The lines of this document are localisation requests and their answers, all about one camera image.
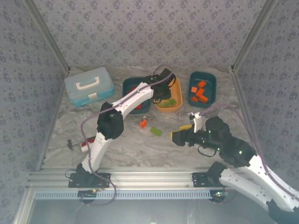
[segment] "orange object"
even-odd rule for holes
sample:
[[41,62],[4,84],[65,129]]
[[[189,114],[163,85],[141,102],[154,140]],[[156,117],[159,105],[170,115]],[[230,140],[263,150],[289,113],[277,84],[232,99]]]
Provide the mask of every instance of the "orange object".
[[192,87],[191,92],[196,93],[197,92],[197,87]]
[[140,126],[141,128],[145,128],[145,127],[146,127],[146,124],[147,124],[146,119],[143,119],[143,121],[140,121],[140,122],[139,122],[139,126]]
[[194,102],[198,102],[198,98],[197,97],[191,97],[191,100]]
[[204,89],[200,88],[200,89],[197,91],[196,96],[200,98],[201,95],[204,93],[204,91],[205,91]]
[[205,96],[200,96],[200,97],[199,97],[199,100],[200,100],[201,102],[203,102],[203,103],[206,103],[209,99],[208,99],[207,97],[205,97]]
[[205,82],[205,81],[200,81],[197,85],[198,85],[200,88],[203,88],[203,87],[206,85],[206,82]]

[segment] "patterned wallpaper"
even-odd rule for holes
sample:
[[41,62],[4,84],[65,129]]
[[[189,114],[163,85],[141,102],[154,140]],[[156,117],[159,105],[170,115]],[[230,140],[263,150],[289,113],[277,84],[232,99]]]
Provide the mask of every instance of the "patterned wallpaper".
[[64,72],[21,0],[0,4],[0,223],[36,169]]
[[230,65],[264,0],[35,0],[69,66]]
[[281,0],[239,78],[268,165],[299,190],[299,2]]

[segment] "teal bin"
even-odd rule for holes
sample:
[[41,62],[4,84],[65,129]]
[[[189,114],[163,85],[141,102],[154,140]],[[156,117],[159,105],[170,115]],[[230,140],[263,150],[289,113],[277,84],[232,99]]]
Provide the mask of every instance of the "teal bin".
[[[195,93],[191,92],[191,88],[192,87],[198,88],[197,84],[200,81],[206,82],[206,86],[204,87],[205,92],[203,93],[203,95],[209,99],[206,103],[194,102],[191,100],[191,97],[195,96]],[[191,106],[196,106],[196,107],[202,107],[202,108],[210,107],[216,100],[216,88],[217,88],[217,79],[213,74],[207,72],[201,72],[201,71],[193,72],[190,75],[190,81],[189,81],[188,103]]]
[[[132,77],[127,78],[122,83],[122,96],[126,96],[128,92],[132,91],[132,88],[137,87],[142,81],[144,77]],[[134,109],[130,112],[130,114],[141,114],[146,113],[150,109],[150,99],[145,100],[141,104],[141,109]]]

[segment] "toolbox handle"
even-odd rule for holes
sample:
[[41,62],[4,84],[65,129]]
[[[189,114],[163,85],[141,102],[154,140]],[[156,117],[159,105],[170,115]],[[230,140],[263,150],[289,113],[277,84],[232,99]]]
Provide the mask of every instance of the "toolbox handle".
[[86,88],[90,88],[90,87],[92,87],[94,85],[97,85],[99,83],[100,83],[100,78],[96,77],[94,83],[91,83],[89,85],[84,85],[84,86],[81,86],[80,83],[76,83],[76,87],[77,87],[78,90],[83,90],[83,89],[86,89]]

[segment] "yellow bowl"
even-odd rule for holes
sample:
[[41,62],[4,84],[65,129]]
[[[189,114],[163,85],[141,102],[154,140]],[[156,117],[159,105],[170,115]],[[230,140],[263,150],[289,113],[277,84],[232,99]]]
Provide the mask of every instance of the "yellow bowl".
[[176,104],[170,107],[159,107],[157,104],[155,104],[157,110],[160,112],[175,112],[177,111],[183,104],[183,97],[182,97],[182,91],[181,91],[181,84],[179,83],[179,79],[177,78],[175,84],[170,88],[171,92],[171,98],[176,100]]

